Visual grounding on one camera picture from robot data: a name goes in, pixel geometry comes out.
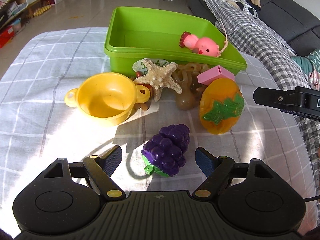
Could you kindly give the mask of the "grey checked table cloth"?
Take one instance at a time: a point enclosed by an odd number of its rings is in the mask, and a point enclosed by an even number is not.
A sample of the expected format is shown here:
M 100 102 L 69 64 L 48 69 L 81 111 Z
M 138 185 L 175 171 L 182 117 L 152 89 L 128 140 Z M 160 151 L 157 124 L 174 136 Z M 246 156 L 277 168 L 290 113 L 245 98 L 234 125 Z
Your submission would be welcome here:
M 78 162 L 119 145 L 123 158 L 112 180 L 125 192 L 133 190 L 194 191 L 205 179 L 195 163 L 199 146 L 240 163 L 263 160 L 302 197 L 313 197 L 316 181 L 296 120 L 252 98 L 257 87 L 276 83 L 254 57 L 244 54 L 246 70 L 235 79 L 245 98 L 239 121 L 229 132 L 208 133 L 199 111 L 176 107 L 175 93 L 163 90 L 147 111 L 133 112 L 119 126 L 96 123 L 77 108 L 68 107 L 65 94 L 88 77 L 110 70 L 104 53 L 106 28 L 80 28 L 42 33 L 30 40 L 1 79 L 1 228 L 12 236 L 20 229 L 12 213 L 16 196 L 55 159 Z M 141 150 L 146 141 L 171 124 L 190 129 L 186 164 L 169 178 L 146 174 Z

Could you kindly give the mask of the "black white garment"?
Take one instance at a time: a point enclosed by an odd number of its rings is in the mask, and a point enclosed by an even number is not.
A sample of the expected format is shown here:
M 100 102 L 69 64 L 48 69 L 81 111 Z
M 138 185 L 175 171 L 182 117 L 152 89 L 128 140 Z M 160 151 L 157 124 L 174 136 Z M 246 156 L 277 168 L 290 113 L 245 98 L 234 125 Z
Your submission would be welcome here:
M 258 12 L 261 8 L 255 5 L 251 0 L 233 0 L 237 6 L 247 15 L 258 18 Z

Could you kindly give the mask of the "purple toy grapes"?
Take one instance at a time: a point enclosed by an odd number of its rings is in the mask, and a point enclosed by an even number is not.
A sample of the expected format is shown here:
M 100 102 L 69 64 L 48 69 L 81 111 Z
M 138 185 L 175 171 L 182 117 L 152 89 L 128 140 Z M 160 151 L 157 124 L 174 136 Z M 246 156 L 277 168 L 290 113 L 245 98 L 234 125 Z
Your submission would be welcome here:
M 189 127 L 185 124 L 164 126 L 143 145 L 142 158 L 145 172 L 173 177 L 178 174 L 186 159 L 185 152 L 190 143 Z

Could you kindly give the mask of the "red storage box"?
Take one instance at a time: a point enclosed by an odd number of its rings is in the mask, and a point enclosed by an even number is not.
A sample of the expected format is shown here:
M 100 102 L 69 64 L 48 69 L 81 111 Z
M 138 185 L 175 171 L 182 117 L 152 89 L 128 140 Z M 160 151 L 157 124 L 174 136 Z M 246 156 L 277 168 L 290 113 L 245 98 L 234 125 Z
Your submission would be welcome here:
M 14 29 L 9 26 L 5 28 L 0 34 L 0 48 L 3 48 L 13 37 L 14 37 Z

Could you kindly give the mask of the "teal patterned pillow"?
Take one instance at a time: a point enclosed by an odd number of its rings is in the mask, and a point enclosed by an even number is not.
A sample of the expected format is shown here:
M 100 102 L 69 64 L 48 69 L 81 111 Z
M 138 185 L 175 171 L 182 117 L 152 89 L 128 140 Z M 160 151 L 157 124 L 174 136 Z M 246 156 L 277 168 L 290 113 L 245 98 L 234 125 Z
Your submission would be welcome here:
M 319 90 L 320 82 L 320 52 L 319 49 L 314 50 L 309 55 L 293 56 L 291 59 L 300 66 L 303 73 L 307 76 L 312 89 Z

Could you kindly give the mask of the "brown toy octopus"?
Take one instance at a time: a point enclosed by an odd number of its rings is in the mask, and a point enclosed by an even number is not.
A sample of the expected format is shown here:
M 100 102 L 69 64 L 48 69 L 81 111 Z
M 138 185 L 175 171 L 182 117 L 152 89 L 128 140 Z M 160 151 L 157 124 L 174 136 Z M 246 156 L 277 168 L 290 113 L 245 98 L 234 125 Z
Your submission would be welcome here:
M 182 93 L 176 94 L 175 98 L 176 106 L 179 109 L 187 111 L 199 104 L 207 85 L 199 83 L 197 77 L 208 69 L 207 64 L 200 63 L 189 62 L 186 65 L 178 65 L 172 78 L 182 88 Z

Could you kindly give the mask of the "yellow toy pot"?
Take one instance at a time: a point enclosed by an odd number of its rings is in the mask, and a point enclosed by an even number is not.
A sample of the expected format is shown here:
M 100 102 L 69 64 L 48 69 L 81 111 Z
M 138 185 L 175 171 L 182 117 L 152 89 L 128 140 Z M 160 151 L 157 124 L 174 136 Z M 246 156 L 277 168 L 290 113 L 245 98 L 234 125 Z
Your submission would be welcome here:
M 106 126 L 116 126 L 129 118 L 138 99 L 138 89 L 125 75 L 108 72 L 87 78 L 64 97 L 68 107 Z

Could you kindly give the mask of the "orange toy pumpkin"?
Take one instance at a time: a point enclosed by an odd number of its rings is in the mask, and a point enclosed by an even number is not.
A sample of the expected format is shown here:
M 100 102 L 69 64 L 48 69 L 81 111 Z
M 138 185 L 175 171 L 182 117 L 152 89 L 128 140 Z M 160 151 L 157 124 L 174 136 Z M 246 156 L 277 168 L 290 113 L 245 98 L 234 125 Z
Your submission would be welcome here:
M 216 79 L 202 93 L 199 106 L 201 125 L 211 134 L 226 133 L 238 122 L 244 104 L 235 81 Z

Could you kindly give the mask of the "beige starfish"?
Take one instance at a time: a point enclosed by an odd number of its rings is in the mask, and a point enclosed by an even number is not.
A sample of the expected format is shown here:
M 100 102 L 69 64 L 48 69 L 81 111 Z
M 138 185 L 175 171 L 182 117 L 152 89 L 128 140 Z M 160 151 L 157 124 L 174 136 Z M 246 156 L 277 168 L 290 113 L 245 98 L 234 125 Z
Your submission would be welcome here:
M 149 58 L 142 59 L 148 72 L 134 79 L 134 84 L 148 84 L 152 87 L 153 99 L 157 102 L 161 98 L 164 88 L 170 88 L 177 94 L 182 93 L 182 87 L 172 78 L 173 72 L 177 69 L 177 63 L 171 62 L 163 67 L 158 66 Z

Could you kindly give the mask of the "pink toy block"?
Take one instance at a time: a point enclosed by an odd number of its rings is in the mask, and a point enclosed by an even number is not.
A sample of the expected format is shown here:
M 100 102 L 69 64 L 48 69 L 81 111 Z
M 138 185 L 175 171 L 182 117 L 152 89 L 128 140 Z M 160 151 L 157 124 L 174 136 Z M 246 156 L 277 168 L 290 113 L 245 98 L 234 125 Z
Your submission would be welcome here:
M 198 83 L 206 86 L 220 78 L 227 78 L 235 81 L 234 74 L 220 65 L 210 68 L 197 76 Z

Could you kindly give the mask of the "pink pig toy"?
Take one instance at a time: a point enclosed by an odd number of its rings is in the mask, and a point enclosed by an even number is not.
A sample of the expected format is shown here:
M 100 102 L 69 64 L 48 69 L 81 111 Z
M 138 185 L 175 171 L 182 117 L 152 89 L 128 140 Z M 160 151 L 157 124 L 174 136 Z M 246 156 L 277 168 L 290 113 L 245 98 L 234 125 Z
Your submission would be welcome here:
M 185 31 L 180 36 L 179 46 L 181 48 L 188 48 L 195 54 L 220 57 L 228 46 L 228 40 L 225 38 L 224 45 L 220 49 L 219 45 L 211 38 L 198 38 L 196 35 Z

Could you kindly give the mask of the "green plastic box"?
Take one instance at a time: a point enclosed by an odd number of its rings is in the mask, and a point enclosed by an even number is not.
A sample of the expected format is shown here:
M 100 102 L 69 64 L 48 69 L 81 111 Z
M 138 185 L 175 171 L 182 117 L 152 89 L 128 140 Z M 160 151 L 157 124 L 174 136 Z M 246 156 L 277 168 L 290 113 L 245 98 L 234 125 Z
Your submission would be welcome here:
M 231 43 L 220 57 L 199 55 L 181 48 L 180 36 L 185 31 L 199 38 L 211 38 L 223 47 L 225 36 L 204 18 L 166 10 L 117 7 L 113 10 L 104 44 L 111 71 L 134 76 L 133 65 L 143 58 L 177 64 L 202 63 L 210 67 L 221 65 L 233 74 L 247 68 L 247 62 Z

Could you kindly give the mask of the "dark grey sofa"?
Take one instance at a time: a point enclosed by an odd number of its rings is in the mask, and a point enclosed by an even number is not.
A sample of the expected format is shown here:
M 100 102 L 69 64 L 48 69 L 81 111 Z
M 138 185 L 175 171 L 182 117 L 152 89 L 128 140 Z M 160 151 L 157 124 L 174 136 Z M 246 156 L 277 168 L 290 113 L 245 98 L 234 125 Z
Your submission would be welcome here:
M 242 11 L 233 0 L 226 0 Z M 188 8 L 214 25 L 218 20 L 204 0 L 189 0 Z M 260 0 L 258 18 L 274 30 L 298 56 L 319 49 L 319 18 L 293 0 Z

